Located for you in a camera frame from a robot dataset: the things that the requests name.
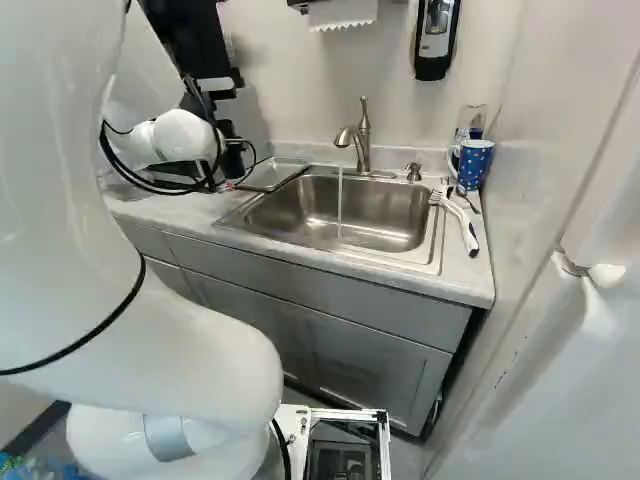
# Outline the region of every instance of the faucet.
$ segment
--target faucet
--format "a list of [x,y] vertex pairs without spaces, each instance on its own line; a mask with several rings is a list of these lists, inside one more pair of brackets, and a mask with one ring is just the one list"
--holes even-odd
[[353,143],[358,156],[356,171],[359,175],[369,175],[371,173],[371,122],[367,112],[367,97],[360,97],[360,104],[362,105],[362,118],[358,125],[341,128],[333,144],[338,148],[347,148]]
[[422,180],[422,174],[420,173],[420,169],[422,165],[417,162],[411,162],[407,165],[406,170],[409,172],[407,175],[407,181],[409,183],[419,182]]

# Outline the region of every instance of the floor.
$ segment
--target floor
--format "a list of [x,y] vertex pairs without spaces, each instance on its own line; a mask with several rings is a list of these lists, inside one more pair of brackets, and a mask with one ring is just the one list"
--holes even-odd
[[[285,388],[283,402],[325,407],[324,404],[289,388]],[[424,449],[422,442],[411,441],[408,438],[394,435],[391,442],[391,476],[393,480],[421,480],[424,463],[429,454],[430,452]],[[55,458],[56,461],[63,464],[74,462],[73,454],[66,441],[65,421],[63,420],[56,425],[29,452],[27,457],[38,459]],[[80,469],[80,474],[86,475],[88,479],[99,480],[97,477],[89,476],[82,469]]]

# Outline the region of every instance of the white wall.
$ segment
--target white wall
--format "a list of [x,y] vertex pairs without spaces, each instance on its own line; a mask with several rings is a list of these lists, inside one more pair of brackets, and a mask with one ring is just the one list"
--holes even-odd
[[0,381],[0,451],[51,403],[50,398]]
[[597,0],[526,2],[483,192],[496,302],[438,424],[440,447],[464,434],[504,372],[496,347],[526,322],[528,291],[633,78],[640,40],[628,32],[638,16],[637,2],[606,18]]
[[380,0],[373,25],[328,33],[309,32],[285,0],[231,0],[219,10],[273,140],[330,142],[359,119],[367,95],[374,143],[439,146],[451,140],[461,105],[497,109],[520,3],[464,0],[454,64],[435,83],[413,78],[414,3]]

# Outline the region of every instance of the black soap dispenser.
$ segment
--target black soap dispenser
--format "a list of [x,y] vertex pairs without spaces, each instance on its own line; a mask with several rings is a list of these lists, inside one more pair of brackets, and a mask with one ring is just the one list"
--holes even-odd
[[420,0],[413,52],[418,80],[442,80],[449,70],[461,1]]

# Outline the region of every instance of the blue polka dot mug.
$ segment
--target blue polka dot mug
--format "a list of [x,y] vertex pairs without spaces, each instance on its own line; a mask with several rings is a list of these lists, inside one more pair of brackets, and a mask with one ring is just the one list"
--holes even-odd
[[460,145],[457,168],[449,162],[458,183],[468,191],[478,190],[487,175],[494,143],[488,140],[465,140]]

